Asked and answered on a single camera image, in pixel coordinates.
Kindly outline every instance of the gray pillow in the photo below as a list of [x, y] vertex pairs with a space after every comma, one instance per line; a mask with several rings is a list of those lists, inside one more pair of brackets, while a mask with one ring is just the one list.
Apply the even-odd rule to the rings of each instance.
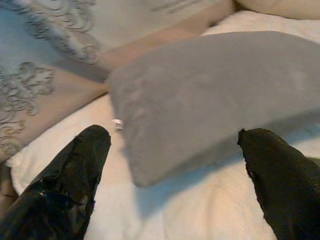
[[107, 79], [133, 182], [241, 152], [241, 128], [286, 136], [320, 120], [320, 45], [273, 31], [168, 44]]

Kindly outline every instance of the white fabric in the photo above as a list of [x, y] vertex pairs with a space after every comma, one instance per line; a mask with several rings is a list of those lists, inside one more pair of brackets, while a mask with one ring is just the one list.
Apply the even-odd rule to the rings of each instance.
[[[319, 24], [244, 11], [206, 34], [275, 30], [320, 42]], [[98, 124], [110, 132], [112, 146], [86, 240], [276, 240], [263, 219], [241, 156], [140, 189], [131, 182], [124, 141], [112, 120], [110, 98], [105, 95], [48, 129], [9, 163], [17, 192], [75, 135]], [[320, 157], [319, 132], [319, 128], [310, 128], [292, 135], [291, 141], [300, 140], [295, 147]]]
[[319, 0], [237, 0], [246, 8], [292, 19], [320, 19]]

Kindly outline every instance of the shiny black material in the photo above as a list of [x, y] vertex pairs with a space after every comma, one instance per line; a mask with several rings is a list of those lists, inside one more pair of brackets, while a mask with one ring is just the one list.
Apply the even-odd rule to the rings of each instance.
[[110, 146], [98, 125], [76, 136], [7, 211], [0, 239], [83, 240]]
[[239, 132], [257, 201], [278, 240], [320, 240], [319, 160], [308, 159], [273, 132]]

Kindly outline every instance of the bed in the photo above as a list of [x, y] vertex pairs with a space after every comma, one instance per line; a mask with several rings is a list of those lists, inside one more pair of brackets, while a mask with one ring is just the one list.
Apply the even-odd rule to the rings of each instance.
[[[320, 44], [320, 20], [295, 20], [249, 10], [226, 17], [202, 35], [259, 31], [287, 33]], [[97, 124], [110, 132], [112, 147], [86, 240], [276, 239], [263, 218], [241, 154], [153, 186], [137, 187], [116, 118], [112, 99], [105, 94], [25, 146], [7, 162], [18, 195], [75, 135]], [[285, 139], [305, 155], [319, 157], [319, 123], [293, 131]]]

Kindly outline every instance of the silver embroidery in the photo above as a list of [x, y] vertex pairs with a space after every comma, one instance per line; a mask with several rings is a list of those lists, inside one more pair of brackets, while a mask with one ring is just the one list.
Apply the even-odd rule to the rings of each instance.
[[31, 62], [22, 63], [14, 74], [0, 67], [0, 160], [11, 157], [23, 146], [17, 135], [25, 128], [25, 117], [19, 119], [17, 114], [38, 113], [37, 97], [54, 91], [53, 76], [53, 70]]
[[93, 27], [94, 0], [0, 0], [0, 8], [26, 17], [26, 29], [45, 39], [64, 57], [93, 64], [99, 46], [87, 32]]

